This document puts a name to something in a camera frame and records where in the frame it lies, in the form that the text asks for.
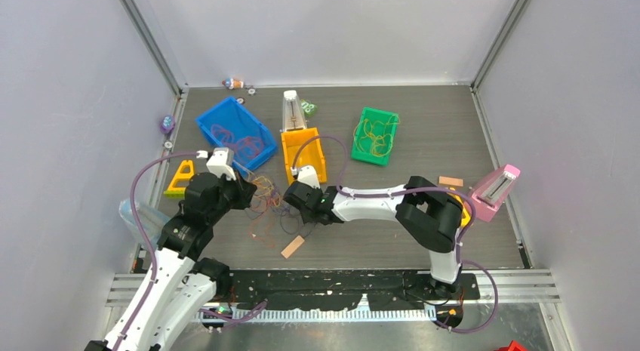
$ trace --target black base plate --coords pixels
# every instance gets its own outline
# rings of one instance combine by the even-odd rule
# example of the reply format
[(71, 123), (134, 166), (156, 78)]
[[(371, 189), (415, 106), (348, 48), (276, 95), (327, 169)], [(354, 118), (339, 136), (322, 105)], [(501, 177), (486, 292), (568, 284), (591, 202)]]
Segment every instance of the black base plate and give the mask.
[[(372, 311), (423, 309), (424, 301), (445, 301), (429, 291), (429, 274), (416, 270), (235, 270), (232, 277), (228, 300), (240, 309), (267, 299), (271, 310), (338, 311), (354, 309), (362, 294)], [(472, 273), (460, 274), (458, 284), (466, 300), (480, 298)]]

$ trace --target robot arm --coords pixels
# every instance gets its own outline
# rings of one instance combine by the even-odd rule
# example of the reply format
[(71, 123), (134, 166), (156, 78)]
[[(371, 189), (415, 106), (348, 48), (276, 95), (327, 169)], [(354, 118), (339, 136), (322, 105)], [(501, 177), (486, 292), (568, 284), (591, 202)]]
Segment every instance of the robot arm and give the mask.
[[(154, 253), (155, 279), (150, 269), (105, 340), (91, 341), (85, 351), (111, 351), (116, 344), (118, 351), (170, 349), (203, 304), (229, 291), (229, 267), (209, 258), (198, 259), (214, 237), (213, 226), (230, 210), (251, 206), (257, 188), (231, 168), (230, 149), (201, 151), (198, 158), (208, 159), (209, 172), (191, 178), (180, 210), (162, 228)], [(174, 297), (184, 279), (186, 286)], [(135, 319), (124, 337), (124, 326), (133, 314)]]
[[(463, 211), (459, 201), (446, 193), (417, 192), (392, 196), (406, 189), (435, 186), (418, 176), (411, 177), (406, 184), (387, 189), (343, 187), (339, 192), (335, 186), (322, 191), (316, 185), (314, 173), (312, 166), (300, 168), (297, 179), (284, 197), (288, 204), (300, 211), (304, 223), (329, 225), (358, 219), (397, 221), (429, 252), (431, 285), (438, 295), (448, 297), (455, 293), (460, 273), (456, 239)], [(418, 208), (425, 204), (426, 211)]]

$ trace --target yellow triangular block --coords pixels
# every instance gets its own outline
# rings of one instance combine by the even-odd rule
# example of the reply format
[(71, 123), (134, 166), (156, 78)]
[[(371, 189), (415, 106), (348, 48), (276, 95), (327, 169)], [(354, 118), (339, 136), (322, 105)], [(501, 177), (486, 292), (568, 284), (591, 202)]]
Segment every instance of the yellow triangular block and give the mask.
[(189, 181), (191, 177), (195, 175), (195, 167), (193, 166), (193, 160), (184, 160), (178, 166), (174, 178), (171, 179), (169, 186), (165, 190), (165, 196), (168, 198), (182, 198), (184, 197), (185, 187), (178, 187), (177, 184), (180, 181)]

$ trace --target gray floor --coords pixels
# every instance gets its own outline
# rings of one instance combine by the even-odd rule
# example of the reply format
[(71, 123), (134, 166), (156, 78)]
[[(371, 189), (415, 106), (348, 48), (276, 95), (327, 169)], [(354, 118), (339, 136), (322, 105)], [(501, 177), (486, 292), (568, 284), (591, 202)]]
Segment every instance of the gray floor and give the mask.
[[(464, 312), (460, 328), (473, 328), (488, 317), (490, 307), (465, 304)], [(491, 351), (507, 347), (512, 340), (531, 351), (553, 350), (538, 304), (501, 304), (494, 321), (473, 334), (450, 334), (429, 322), (246, 324), (220, 334), (209, 333), (202, 325), (190, 324), (173, 348), (193, 351)]]
[[(210, 149), (195, 124), (195, 117), (229, 95), (245, 98), (251, 111), (280, 143), (282, 92), (286, 88), (258, 88), (255, 96), (245, 90), (192, 89), (180, 125), (175, 151)], [(401, 124), (396, 132), (389, 165), (379, 167), (349, 162), (344, 185), (356, 189), (383, 188), (405, 183), (411, 175), (436, 182), (438, 176), (463, 178), (473, 185), (493, 168), (480, 128), (478, 116), (467, 87), (354, 87), (299, 88), (299, 95), (318, 105), (309, 120), (320, 134), (333, 134), (352, 145), (353, 128), (365, 106), (397, 112)], [(330, 140), (322, 141), (328, 168), (328, 183), (335, 181), (342, 165), (342, 149)], [(180, 160), (169, 166), (171, 180)], [(206, 171), (204, 163), (197, 171)], [(272, 177), (284, 191), (287, 186), (282, 148), (257, 171)], [(177, 201), (162, 199), (159, 208), (173, 215)], [(292, 240), (276, 224), (270, 231), (272, 248), (253, 239), (251, 220), (242, 211), (227, 214), (214, 228), (214, 240), (203, 256), (215, 257), (232, 269), (246, 268), (429, 268), (429, 258), (399, 224), (360, 220), (332, 226), (317, 226), (300, 249), (288, 260), (280, 251)], [(265, 237), (262, 227), (255, 233)], [(503, 208), (487, 224), (477, 222), (467, 233), (463, 259), (490, 267), (522, 268), (515, 236)]]

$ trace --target white wall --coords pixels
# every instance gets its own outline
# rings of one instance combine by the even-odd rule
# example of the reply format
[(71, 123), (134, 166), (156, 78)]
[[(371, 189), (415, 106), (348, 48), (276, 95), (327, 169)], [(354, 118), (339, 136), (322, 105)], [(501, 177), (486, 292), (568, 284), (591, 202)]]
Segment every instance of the white wall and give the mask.
[(640, 0), (531, 0), (480, 94), (580, 349), (638, 349)]
[(137, 0), (191, 87), (471, 82), (514, 1)]
[(0, 35), (0, 349), (84, 349), (174, 98), (119, 0), (0, 0)]

